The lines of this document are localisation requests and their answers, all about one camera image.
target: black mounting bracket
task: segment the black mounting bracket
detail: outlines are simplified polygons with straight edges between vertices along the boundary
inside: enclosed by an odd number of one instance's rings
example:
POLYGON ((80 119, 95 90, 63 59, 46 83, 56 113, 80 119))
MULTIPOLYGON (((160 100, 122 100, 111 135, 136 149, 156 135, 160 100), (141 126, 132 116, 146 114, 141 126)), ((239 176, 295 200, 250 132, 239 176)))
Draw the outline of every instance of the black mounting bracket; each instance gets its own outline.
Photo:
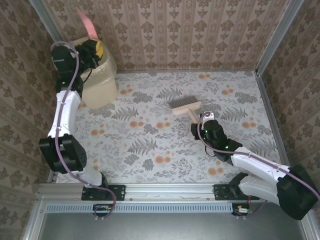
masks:
MULTIPOLYGON (((124 201, 126 196, 126 185, 109 185, 110 189, 116 197, 117 201, 124 201)), ((99 190, 93 187, 83 187, 82 201, 112 201, 112 196, 108 191, 99 190)))
MULTIPOLYGON (((248 200, 248 196, 241 191, 237 195, 234 195, 230 189, 230 184, 215 184, 213 185, 214 199, 216 201, 225 200, 248 200)), ((259 200, 259 197, 250 196, 251 200, 259 200)))

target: wall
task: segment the wall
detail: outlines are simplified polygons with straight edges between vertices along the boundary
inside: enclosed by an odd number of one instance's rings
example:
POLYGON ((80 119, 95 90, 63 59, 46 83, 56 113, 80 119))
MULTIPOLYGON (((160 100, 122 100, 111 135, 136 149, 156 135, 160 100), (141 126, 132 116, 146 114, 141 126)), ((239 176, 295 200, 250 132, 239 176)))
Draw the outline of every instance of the wall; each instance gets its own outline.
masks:
POLYGON ((0 32, 0 239, 16 240, 49 172, 38 142, 56 104, 52 39, 25 0, 0 1, 0 32))
POLYGON ((291 164, 320 189, 320 1, 304 1, 262 78, 291 164))
POLYGON ((68 41, 86 36, 79 7, 123 71, 254 69, 289 0, 44 2, 68 41))

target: translucent container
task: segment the translucent container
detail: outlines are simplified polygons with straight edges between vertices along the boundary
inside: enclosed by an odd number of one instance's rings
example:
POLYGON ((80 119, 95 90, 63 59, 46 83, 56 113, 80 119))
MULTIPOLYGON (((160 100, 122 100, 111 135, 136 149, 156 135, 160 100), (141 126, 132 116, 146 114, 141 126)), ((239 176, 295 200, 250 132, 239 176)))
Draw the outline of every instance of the translucent container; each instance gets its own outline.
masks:
MULTIPOLYGON (((73 41, 75 45, 88 40, 87 37, 73 41)), ((99 67, 92 69, 92 73, 83 86, 82 101, 90 109, 99 109, 112 103, 118 97, 118 90, 115 82, 117 66, 109 49, 103 46, 102 59, 99 67)), ((90 69, 81 75, 84 81, 90 73, 90 69)))

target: brush bristles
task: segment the brush bristles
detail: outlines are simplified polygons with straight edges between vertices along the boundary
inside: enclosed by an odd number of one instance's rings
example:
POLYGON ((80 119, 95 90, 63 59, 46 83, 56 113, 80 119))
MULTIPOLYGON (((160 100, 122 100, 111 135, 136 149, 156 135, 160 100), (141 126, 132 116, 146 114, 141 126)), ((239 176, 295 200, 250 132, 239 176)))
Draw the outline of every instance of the brush bristles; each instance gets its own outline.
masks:
POLYGON ((170 105, 171 109, 175 109, 175 108, 182 107, 185 105, 194 104, 196 102, 198 102, 198 100, 195 96, 187 96, 184 98, 173 100, 173 101, 169 102, 169 105, 170 105))

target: floral tablecloth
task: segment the floral tablecloth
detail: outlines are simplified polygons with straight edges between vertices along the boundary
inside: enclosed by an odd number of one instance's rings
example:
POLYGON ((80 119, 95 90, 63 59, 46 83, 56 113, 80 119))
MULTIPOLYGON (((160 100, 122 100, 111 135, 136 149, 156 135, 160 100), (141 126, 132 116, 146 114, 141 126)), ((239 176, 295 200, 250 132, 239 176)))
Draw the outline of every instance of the floral tablecloth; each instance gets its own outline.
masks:
MULTIPOLYGON (((242 171, 208 156, 190 132, 189 116, 172 114, 168 102, 189 95, 202 103, 198 116, 214 111, 229 138, 280 162, 251 71, 120 73, 115 81, 113 103, 97 110, 79 105, 74 133, 88 163, 110 183, 229 182, 242 171)), ((59 174, 56 182, 76 181, 59 174)))

